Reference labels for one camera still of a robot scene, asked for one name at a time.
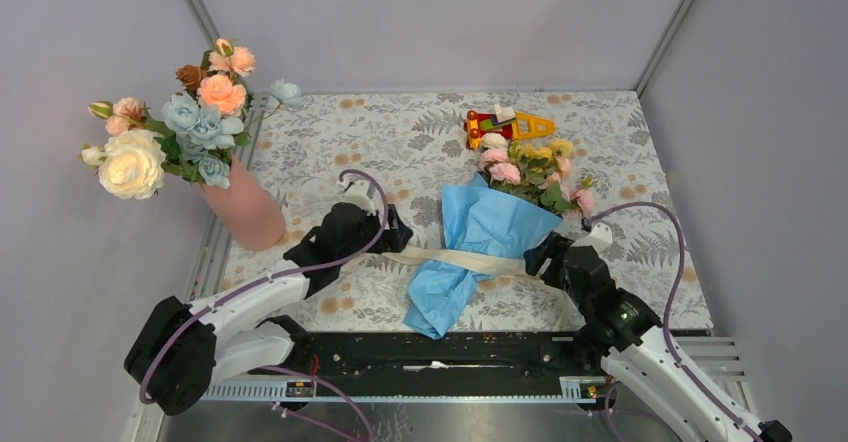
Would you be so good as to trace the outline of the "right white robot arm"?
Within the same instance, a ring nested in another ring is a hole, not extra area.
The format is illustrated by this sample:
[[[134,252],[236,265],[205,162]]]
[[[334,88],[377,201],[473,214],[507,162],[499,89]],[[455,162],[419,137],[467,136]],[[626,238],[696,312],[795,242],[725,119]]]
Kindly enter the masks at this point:
[[[525,271],[563,291],[585,323],[573,358],[630,389],[683,441],[790,441],[779,421],[763,421],[728,395],[688,356],[641,298],[617,286],[599,251],[611,231],[596,225],[573,241],[550,233],[525,251]]]

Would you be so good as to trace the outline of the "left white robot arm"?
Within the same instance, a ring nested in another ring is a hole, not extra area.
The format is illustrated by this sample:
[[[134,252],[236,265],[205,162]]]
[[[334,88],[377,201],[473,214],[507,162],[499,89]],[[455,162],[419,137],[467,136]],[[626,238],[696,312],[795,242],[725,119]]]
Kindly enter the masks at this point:
[[[188,303],[175,297],[160,301],[132,344],[124,370],[139,384],[143,402],[178,415],[209,387],[252,370],[312,369],[319,362],[313,336],[273,311],[317,294],[359,255],[402,252],[412,236],[381,189],[366,180],[351,182],[321,223],[269,274]]]

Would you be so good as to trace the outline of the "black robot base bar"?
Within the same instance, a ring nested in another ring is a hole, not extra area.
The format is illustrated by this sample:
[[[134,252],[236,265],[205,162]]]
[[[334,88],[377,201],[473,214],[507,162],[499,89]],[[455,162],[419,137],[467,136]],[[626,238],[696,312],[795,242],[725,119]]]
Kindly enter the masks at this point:
[[[616,380],[582,360],[573,332],[452,332],[431,339],[414,332],[308,332],[288,316],[279,320],[294,329],[295,346],[278,364],[277,376],[293,371],[335,386],[342,380],[393,380],[404,374],[463,381],[492,375],[603,376],[609,386]]]

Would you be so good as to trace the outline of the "blue paper bouquet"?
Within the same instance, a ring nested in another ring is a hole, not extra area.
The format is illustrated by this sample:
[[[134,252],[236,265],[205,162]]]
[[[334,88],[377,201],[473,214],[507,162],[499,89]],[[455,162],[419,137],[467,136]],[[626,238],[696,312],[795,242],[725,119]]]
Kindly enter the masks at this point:
[[[594,210],[594,182],[572,178],[574,146],[568,139],[545,145],[509,141],[486,133],[480,141],[479,170],[465,186],[441,193],[446,249],[518,259],[536,247],[563,217],[588,217]],[[428,260],[408,288],[405,325],[431,339],[444,337],[460,319],[489,270]]]

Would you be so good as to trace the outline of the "cream ribbon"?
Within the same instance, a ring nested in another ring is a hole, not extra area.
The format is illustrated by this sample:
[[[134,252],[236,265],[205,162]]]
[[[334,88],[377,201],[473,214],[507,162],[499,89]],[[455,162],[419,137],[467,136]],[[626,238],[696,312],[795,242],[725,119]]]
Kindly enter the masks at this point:
[[[553,287],[545,285],[538,276],[532,276],[526,272],[526,264],[523,259],[510,259],[451,249],[427,249],[412,246],[406,247],[400,253],[383,253],[383,256],[403,265],[420,265],[426,261],[434,260],[462,269],[489,274],[495,278],[525,280],[535,286],[553,290]]]

